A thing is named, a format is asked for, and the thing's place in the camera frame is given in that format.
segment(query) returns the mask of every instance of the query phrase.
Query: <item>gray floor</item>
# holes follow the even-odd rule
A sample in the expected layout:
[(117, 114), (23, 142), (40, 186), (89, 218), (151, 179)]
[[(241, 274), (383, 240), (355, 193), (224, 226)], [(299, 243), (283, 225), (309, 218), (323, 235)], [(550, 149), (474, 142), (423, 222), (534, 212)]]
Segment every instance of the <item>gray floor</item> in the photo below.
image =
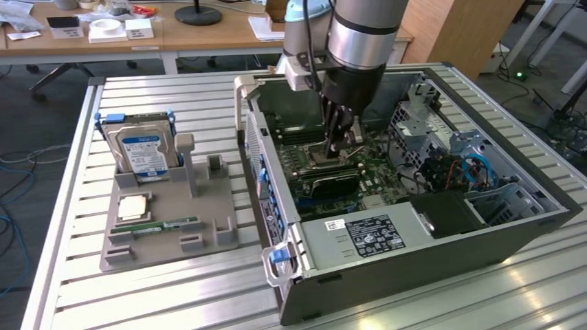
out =
[[(523, 24), (510, 28), (503, 40), (508, 47), (514, 46), (527, 23), (524, 21)], [(524, 68), (526, 57), (546, 34), (546, 30), (535, 34), (512, 66), (512, 72)], [(261, 56), (260, 58), (264, 65), (273, 65), (277, 60), (276, 56)], [(558, 91), (586, 59), (587, 50), (584, 48), (564, 39), (559, 40), (556, 47), (540, 64), (543, 76), (538, 77), (530, 74), (523, 85), (528, 89), (542, 88), (550, 91), (554, 98), (563, 102), (567, 96)], [(137, 63), (139, 69), (136, 70), (128, 69), (125, 62), (88, 64), (88, 68), (97, 76), (163, 74), (160, 61), (140, 60)], [(184, 63), (185, 67), (181, 72), (193, 72), (195, 70), (233, 71), (255, 68), (251, 57), (245, 60), (241, 56), (219, 58), (219, 67), (215, 69), (207, 68), (205, 58), (200, 58), (196, 62), (185, 61)], [(41, 65), (40, 67), (45, 73), (55, 66)], [(45, 104), (37, 104), (29, 99), (28, 88), (39, 77), (39, 74), (29, 74), (23, 66), (15, 66), (11, 74), (0, 79), (0, 154), (9, 151), (37, 150), (53, 144), (69, 143), (72, 140), (87, 79), (80, 72), (75, 70), (68, 72), (43, 90), (49, 101)], [(499, 102), (523, 92), (523, 89), (507, 84), (495, 75), (480, 76), (476, 83)], [(587, 109), (586, 105), (587, 96), (583, 96), (578, 109)], [(548, 116), (548, 110), (544, 109), (544, 106), (532, 104), (532, 95), (508, 102), (507, 107), (515, 115), (528, 121), (532, 121), (539, 114), (546, 113)], [(52, 153), (51, 156), (60, 157), (64, 154), (61, 151)], [(4, 298), (0, 298), (0, 329), (17, 329), (20, 326), (28, 299), (27, 286), (32, 284), (64, 165), (64, 163), (39, 165), (35, 170), (35, 183), (31, 192), (7, 206), (20, 224), (25, 238), (31, 256), (31, 274), (19, 285), (24, 291), (9, 293)], [(27, 169), (29, 164), (21, 164), (13, 168)], [(20, 175), (0, 171), (0, 193), (11, 187), (19, 178)], [(7, 236), (0, 236), (0, 247), (4, 246), (5, 241)], [(19, 278), (21, 270), (23, 254), (15, 244), (7, 255), (0, 258), (0, 287), (8, 286)]]

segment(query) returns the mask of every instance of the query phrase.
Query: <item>white box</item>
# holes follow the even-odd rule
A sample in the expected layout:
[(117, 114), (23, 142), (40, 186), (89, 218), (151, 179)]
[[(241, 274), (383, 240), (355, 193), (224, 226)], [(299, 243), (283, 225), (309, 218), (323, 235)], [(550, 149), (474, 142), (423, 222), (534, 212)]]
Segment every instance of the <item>white box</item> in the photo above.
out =
[(129, 19), (124, 22), (124, 28), (131, 40), (155, 37), (151, 19)]
[(127, 32), (120, 27), (116, 31), (105, 34), (100, 30), (89, 28), (89, 43), (113, 43), (116, 41), (127, 41)]
[(486, 67), (480, 71), (482, 74), (492, 74), (498, 71), (499, 66), (502, 65), (503, 58), (510, 54), (510, 48), (504, 45), (498, 44), (494, 49), (494, 53), (491, 54), (491, 58), (486, 64)]

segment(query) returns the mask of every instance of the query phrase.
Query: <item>green circuit board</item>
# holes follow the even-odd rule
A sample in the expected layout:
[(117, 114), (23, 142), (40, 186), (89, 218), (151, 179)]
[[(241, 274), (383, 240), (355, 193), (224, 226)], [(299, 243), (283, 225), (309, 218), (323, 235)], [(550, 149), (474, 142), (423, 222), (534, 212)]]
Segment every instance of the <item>green circuit board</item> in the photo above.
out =
[[(364, 145), (343, 150), (333, 159), (324, 157), (324, 143), (320, 142), (277, 146), (283, 171), (303, 221), (392, 205), (405, 199), (408, 190), (396, 176), (383, 149), (376, 133), (365, 136)], [(332, 182), (335, 178), (359, 182), (356, 190), (337, 193), (337, 188), (349, 186), (345, 184), (335, 186), (328, 197), (316, 197), (313, 192), (320, 180)], [(380, 197), (380, 202), (373, 206), (367, 200), (379, 200), (379, 197), (369, 197), (375, 195)]]

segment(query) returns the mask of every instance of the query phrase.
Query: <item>paper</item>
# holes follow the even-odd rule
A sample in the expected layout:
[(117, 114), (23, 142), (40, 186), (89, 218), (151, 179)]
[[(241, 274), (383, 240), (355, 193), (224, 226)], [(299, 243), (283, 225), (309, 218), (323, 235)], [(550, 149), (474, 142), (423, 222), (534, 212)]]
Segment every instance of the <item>paper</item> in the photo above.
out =
[(36, 36), (40, 36), (40, 33), (37, 31), (35, 31), (35, 32), (28, 32), (28, 33), (9, 33), (7, 35), (8, 35), (8, 38), (11, 38), (11, 40), (23, 40), (23, 39), (28, 39), (28, 38), (33, 38)]
[(260, 41), (281, 41), (285, 38), (285, 32), (272, 32), (265, 17), (248, 17), (248, 23), (255, 36)]
[(31, 14), (31, 10), (33, 9), (32, 3), (25, 3), (20, 1), (0, 1), (0, 3), (3, 3), (7, 6), (13, 6), (23, 9), (27, 12), (27, 14)]

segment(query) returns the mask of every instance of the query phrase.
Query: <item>blue latch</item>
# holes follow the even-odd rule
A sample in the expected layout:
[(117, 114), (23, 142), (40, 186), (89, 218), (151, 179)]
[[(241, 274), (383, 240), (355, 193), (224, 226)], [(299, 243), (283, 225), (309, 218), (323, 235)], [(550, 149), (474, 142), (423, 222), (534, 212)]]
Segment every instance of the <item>blue latch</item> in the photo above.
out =
[(261, 168), (259, 171), (259, 181), (267, 182), (267, 168)]
[(125, 122), (125, 115), (123, 113), (112, 113), (107, 115), (107, 119), (104, 119), (104, 123), (116, 124), (120, 122)]
[(289, 260), (289, 252), (287, 251), (287, 249), (271, 251), (271, 253), (268, 254), (268, 259), (269, 259), (271, 263), (273, 263), (273, 264), (288, 261)]

